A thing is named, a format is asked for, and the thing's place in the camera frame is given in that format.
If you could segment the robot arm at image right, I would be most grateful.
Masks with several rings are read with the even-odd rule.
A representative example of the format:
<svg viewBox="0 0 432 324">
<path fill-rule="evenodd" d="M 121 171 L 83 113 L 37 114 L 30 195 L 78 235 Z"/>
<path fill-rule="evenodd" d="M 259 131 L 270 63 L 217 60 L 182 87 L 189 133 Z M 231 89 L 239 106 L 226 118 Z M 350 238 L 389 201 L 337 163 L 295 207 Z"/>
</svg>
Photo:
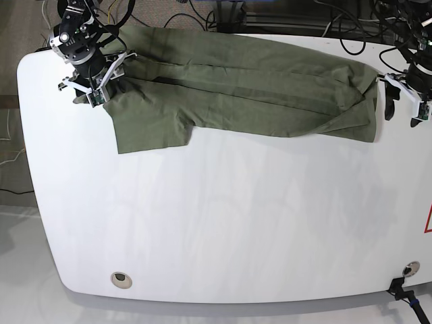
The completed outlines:
<svg viewBox="0 0 432 324">
<path fill-rule="evenodd" d="M 415 128 L 422 122 L 431 121 L 431 2 L 430 1 L 383 1 L 390 9 L 400 15 L 404 26 L 398 28 L 370 1 L 371 11 L 398 37 L 392 48 L 380 52 L 382 55 L 397 50 L 408 67 L 380 77 L 385 84 L 385 120 L 389 121 L 395 113 L 395 101 L 404 94 L 412 103 L 410 127 Z"/>
</svg>

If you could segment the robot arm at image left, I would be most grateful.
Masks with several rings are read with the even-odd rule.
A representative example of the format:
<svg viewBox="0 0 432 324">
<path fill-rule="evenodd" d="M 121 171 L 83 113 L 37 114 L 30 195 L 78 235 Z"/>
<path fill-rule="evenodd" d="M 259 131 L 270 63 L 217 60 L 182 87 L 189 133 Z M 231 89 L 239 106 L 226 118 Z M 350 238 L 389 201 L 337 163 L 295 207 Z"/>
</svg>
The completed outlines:
<svg viewBox="0 0 432 324">
<path fill-rule="evenodd" d="M 58 1 L 61 21 L 51 29 L 48 39 L 50 48 L 74 67 L 73 76 L 64 78 L 58 89 L 75 89 L 93 107 L 111 99 L 109 83 L 124 75 L 123 62 L 134 55 L 119 32 L 132 15 L 135 2 L 128 2 L 124 17 L 116 24 L 100 22 L 97 13 L 100 4 L 100 1 Z"/>
</svg>

